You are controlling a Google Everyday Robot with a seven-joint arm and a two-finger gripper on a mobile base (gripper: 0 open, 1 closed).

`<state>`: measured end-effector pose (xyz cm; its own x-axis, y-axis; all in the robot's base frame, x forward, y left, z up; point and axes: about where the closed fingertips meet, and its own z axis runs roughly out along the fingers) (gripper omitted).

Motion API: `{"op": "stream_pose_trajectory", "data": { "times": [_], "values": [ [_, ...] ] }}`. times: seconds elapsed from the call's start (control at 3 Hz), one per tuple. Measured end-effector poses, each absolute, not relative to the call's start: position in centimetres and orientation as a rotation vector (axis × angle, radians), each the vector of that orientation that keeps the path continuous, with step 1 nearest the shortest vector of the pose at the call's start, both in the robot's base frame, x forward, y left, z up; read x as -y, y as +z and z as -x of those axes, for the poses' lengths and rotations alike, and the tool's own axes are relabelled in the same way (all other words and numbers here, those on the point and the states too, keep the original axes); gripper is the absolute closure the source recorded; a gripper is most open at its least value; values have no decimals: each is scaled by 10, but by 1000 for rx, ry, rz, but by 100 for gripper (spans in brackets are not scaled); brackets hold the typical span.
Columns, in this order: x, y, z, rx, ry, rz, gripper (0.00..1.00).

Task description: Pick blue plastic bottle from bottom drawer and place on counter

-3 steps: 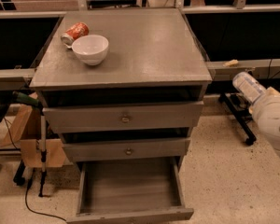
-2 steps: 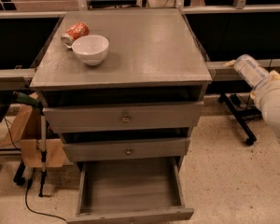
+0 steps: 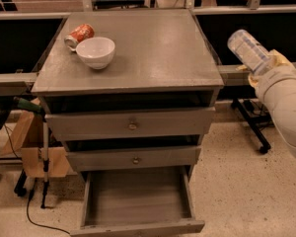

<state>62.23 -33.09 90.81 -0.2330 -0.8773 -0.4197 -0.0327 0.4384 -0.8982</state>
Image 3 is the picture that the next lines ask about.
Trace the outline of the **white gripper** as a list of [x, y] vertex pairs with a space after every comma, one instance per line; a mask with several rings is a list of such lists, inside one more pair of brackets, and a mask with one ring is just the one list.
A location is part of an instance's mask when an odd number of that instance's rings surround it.
[[259, 80], [253, 74], [248, 76], [249, 84], [256, 88], [257, 97], [265, 105], [296, 94], [296, 68], [290, 66], [291, 62], [277, 50], [273, 49], [269, 54], [270, 66], [275, 68], [263, 74]]

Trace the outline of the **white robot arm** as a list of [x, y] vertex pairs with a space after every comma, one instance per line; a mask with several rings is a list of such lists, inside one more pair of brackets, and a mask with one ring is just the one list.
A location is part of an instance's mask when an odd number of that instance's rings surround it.
[[261, 75], [248, 77], [259, 101], [267, 108], [279, 135], [296, 158], [296, 67], [280, 52]]

